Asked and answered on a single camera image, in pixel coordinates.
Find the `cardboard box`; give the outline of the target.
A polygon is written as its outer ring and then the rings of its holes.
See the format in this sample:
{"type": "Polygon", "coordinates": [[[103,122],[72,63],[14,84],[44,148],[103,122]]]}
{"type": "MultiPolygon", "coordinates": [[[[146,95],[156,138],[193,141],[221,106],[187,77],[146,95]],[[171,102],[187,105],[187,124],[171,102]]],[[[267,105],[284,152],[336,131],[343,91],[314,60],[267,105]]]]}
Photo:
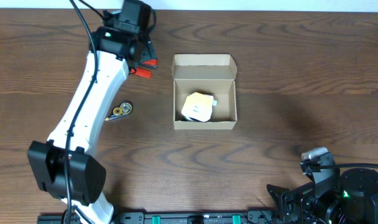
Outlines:
{"type": "Polygon", "coordinates": [[[175,130],[232,130],[237,123],[237,66],[229,54],[176,54],[172,62],[173,127],[175,130]],[[206,122],[182,115],[184,102],[198,92],[216,101],[206,122]]]}

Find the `yellow sticky note pad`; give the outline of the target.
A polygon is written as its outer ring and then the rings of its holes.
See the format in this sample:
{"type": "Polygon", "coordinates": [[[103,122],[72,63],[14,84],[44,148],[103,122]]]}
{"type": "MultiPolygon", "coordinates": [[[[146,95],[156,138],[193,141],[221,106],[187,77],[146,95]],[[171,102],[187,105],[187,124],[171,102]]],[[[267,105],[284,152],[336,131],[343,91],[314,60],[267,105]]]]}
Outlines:
{"type": "Polygon", "coordinates": [[[214,96],[194,92],[187,96],[181,114],[190,121],[207,122],[217,104],[214,96]]]}

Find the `white tape roll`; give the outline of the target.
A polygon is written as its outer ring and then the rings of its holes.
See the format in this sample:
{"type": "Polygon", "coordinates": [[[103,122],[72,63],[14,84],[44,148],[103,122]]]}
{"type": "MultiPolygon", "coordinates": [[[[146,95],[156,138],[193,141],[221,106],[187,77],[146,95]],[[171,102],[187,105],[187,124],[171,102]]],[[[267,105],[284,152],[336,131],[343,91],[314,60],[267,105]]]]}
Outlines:
{"type": "Polygon", "coordinates": [[[187,121],[191,121],[191,122],[193,122],[193,121],[195,121],[194,119],[192,119],[191,117],[188,117],[188,116],[183,116],[187,121]]]}

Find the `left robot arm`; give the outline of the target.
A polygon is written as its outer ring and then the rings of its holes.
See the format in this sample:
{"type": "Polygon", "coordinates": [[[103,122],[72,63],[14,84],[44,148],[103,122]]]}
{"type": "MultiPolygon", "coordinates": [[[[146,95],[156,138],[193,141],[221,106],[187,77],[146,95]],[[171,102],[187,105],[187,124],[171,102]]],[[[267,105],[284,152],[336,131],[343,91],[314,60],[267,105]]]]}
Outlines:
{"type": "Polygon", "coordinates": [[[85,70],[73,98],[45,142],[27,153],[38,188],[66,203],[60,223],[78,215],[82,223],[111,223],[114,207],[103,187],[106,169],[96,160],[98,138],[111,103],[129,75],[141,66],[155,68],[150,39],[155,11],[126,0],[116,12],[101,13],[102,25],[88,33],[85,70]]]}

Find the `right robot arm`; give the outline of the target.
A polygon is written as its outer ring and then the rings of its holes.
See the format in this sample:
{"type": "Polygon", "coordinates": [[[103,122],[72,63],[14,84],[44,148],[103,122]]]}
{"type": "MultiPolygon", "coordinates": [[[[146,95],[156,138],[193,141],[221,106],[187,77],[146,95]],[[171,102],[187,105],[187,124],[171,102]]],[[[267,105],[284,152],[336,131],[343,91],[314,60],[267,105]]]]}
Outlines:
{"type": "Polygon", "coordinates": [[[304,152],[310,182],[290,190],[267,185],[282,223],[378,223],[378,164],[337,164],[327,148],[304,152]]]}

